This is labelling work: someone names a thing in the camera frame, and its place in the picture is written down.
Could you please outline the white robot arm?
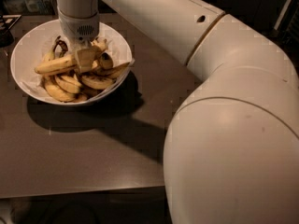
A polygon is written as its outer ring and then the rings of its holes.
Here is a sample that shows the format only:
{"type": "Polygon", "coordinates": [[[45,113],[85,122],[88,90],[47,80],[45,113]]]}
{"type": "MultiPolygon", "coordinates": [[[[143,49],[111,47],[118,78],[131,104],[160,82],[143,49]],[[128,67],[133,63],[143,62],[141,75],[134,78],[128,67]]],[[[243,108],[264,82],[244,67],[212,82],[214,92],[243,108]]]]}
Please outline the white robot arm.
{"type": "Polygon", "coordinates": [[[164,143],[173,224],[299,224],[299,90],[288,56],[201,0],[57,0],[65,34],[104,2],[200,79],[164,143]]]}

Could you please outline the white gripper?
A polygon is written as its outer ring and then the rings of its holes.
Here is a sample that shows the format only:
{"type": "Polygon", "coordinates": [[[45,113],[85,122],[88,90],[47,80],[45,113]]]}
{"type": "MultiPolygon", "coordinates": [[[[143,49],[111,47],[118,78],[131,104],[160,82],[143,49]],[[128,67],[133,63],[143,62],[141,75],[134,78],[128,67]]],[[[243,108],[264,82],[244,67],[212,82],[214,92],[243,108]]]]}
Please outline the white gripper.
{"type": "Polygon", "coordinates": [[[71,41],[78,41],[72,46],[78,71],[80,73],[91,71],[96,48],[88,41],[92,41],[99,34],[98,12],[84,9],[66,12],[59,9],[59,21],[64,35],[71,41]]]}

